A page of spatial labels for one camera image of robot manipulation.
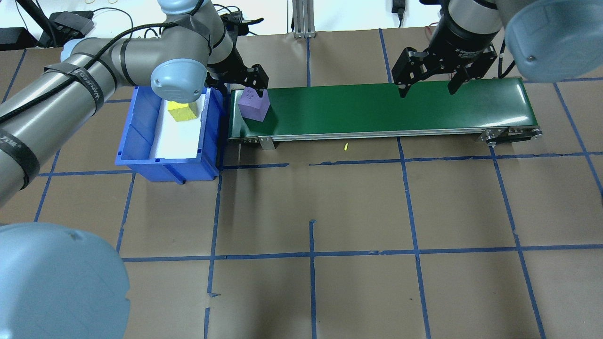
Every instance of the purple foam cube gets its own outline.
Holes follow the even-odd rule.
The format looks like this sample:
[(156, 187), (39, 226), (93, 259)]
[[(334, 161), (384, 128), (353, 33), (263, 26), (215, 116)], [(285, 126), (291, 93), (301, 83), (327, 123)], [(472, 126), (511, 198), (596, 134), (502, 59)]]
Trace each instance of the purple foam cube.
[(256, 90), (250, 87), (246, 87), (241, 94), (239, 99), (239, 110), (243, 118), (253, 119), (256, 121), (264, 121), (266, 113), (270, 107), (270, 99), (268, 97), (268, 90), (264, 90), (264, 94), (260, 98), (257, 95)]

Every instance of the blue plastic bin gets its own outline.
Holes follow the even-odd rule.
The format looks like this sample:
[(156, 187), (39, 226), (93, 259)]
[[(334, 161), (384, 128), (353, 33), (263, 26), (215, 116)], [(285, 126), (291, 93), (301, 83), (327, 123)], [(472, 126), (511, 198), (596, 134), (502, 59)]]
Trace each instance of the blue plastic bin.
[(204, 89), (203, 92), (206, 96), (201, 113), (197, 156), (190, 159), (164, 159), (149, 158), (161, 98), (150, 87), (135, 88), (115, 165), (128, 166), (152, 182), (173, 181), (183, 184), (187, 180), (213, 180), (218, 175), (218, 125), (225, 111), (220, 92), (215, 89)]

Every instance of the brown paper floor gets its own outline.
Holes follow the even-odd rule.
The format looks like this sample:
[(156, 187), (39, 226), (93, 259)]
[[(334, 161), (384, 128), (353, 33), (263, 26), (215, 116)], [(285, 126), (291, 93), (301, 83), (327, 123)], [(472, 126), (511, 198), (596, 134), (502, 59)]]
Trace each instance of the brown paper floor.
[[(273, 87), (387, 82), (403, 47), (426, 45), (422, 28), (239, 38)], [(2, 52), (0, 95), (59, 52)], [(598, 338), (602, 77), (527, 83), (536, 141), (228, 145), (216, 180), (183, 186), (114, 165), (122, 89), (0, 222), (63, 224), (116, 246), (128, 339)]]

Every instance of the green conveyor belt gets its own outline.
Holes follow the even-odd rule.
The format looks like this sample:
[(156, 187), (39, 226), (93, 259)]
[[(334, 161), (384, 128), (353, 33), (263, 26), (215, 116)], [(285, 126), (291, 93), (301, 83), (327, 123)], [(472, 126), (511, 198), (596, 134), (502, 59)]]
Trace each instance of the green conveyor belt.
[(424, 81), (400, 98), (395, 84), (269, 89), (264, 122), (244, 119), (232, 91), (229, 140), (274, 141), (480, 133), (537, 126), (520, 78), (473, 80), (450, 95), (447, 81)]

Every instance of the yellow sponge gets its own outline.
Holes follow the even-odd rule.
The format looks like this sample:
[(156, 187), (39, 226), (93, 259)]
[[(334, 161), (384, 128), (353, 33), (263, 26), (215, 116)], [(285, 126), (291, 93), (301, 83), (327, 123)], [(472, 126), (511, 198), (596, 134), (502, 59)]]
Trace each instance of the yellow sponge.
[(197, 117), (197, 103), (181, 104), (168, 101), (168, 112), (176, 121), (193, 120)]

